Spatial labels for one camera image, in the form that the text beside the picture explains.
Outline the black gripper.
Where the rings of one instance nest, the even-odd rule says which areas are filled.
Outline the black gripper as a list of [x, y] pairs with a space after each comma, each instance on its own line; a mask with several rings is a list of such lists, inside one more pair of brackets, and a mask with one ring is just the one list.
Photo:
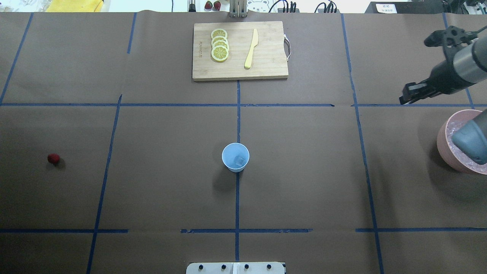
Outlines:
[[433, 67], [426, 83], [407, 83], [399, 98], [401, 105], [413, 104], [428, 97], [432, 89], [432, 96], [441, 94], [452, 95], [469, 87], [469, 82], [463, 80], [456, 73], [452, 64], [443, 61]]

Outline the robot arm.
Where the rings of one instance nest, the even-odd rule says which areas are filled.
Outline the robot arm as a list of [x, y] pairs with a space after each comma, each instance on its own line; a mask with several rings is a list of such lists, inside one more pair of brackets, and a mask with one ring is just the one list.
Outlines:
[[[399, 102], [402, 105], [452, 95], [486, 80], [486, 38], [477, 38], [461, 29], [433, 32], [424, 40], [428, 47], [442, 47], [445, 59], [419, 83], [405, 84]], [[452, 123], [449, 144], [474, 165], [486, 165], [486, 111], [471, 114]]]

